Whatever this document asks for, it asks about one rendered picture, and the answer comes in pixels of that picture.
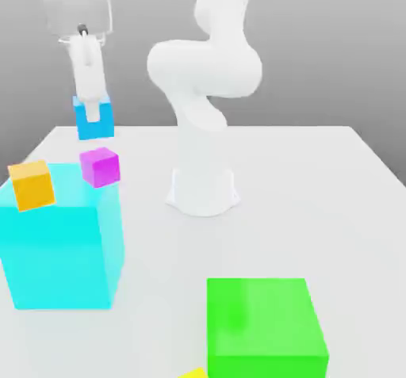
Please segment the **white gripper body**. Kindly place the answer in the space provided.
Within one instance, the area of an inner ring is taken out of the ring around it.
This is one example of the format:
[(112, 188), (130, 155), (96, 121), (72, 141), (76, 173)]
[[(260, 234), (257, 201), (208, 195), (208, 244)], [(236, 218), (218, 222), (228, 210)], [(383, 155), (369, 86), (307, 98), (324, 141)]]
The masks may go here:
[(76, 96), (82, 102), (100, 102), (107, 97), (102, 47), (104, 37), (71, 36), (68, 52), (75, 79)]

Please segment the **small blue cube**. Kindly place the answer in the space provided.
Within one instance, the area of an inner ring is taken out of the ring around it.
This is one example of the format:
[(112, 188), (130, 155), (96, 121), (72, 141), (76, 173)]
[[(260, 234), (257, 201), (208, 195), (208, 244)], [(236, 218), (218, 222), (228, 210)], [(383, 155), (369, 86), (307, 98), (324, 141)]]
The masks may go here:
[(114, 137), (114, 117), (109, 96), (99, 102), (100, 120), (88, 122), (85, 106), (79, 99), (72, 98), (79, 140)]

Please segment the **small magenta cube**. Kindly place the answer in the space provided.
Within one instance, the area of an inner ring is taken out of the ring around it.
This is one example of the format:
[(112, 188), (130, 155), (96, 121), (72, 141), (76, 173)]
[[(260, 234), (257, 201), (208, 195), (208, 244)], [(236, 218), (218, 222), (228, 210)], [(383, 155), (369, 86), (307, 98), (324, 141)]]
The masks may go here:
[(120, 181), (119, 156), (107, 147), (100, 147), (79, 154), (82, 178), (94, 188)]

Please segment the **small orange cube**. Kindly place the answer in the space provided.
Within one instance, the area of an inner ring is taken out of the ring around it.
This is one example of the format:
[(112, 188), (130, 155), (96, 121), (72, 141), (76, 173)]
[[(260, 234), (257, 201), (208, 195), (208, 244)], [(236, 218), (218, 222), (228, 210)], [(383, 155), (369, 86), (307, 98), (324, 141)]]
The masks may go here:
[(20, 212), (56, 202), (50, 170), (44, 160), (11, 165), (8, 171)]

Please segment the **small yellow cube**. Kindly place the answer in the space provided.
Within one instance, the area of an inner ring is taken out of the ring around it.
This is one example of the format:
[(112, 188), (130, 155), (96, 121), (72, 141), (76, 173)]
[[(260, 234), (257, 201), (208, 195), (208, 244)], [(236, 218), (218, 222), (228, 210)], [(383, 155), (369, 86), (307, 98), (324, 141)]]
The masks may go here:
[(202, 367), (199, 367), (180, 375), (178, 378), (209, 378), (209, 377), (205, 372), (205, 370)]

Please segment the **large cyan box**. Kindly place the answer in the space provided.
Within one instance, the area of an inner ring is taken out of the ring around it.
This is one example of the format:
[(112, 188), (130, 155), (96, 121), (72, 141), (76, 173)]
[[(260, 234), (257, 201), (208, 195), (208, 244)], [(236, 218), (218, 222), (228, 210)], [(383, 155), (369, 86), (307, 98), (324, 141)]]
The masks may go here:
[(13, 304), (28, 309), (109, 309), (124, 264), (117, 184), (95, 189), (77, 163), (49, 166), (56, 203), (21, 212), (0, 186), (0, 260)]

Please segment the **large green box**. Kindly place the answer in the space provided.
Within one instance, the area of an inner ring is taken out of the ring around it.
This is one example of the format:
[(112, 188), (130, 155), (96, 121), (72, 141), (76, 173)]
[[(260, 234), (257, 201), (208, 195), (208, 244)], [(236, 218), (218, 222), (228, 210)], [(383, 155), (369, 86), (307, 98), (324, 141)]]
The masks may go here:
[(209, 378), (327, 378), (305, 279), (209, 278), (206, 288)]

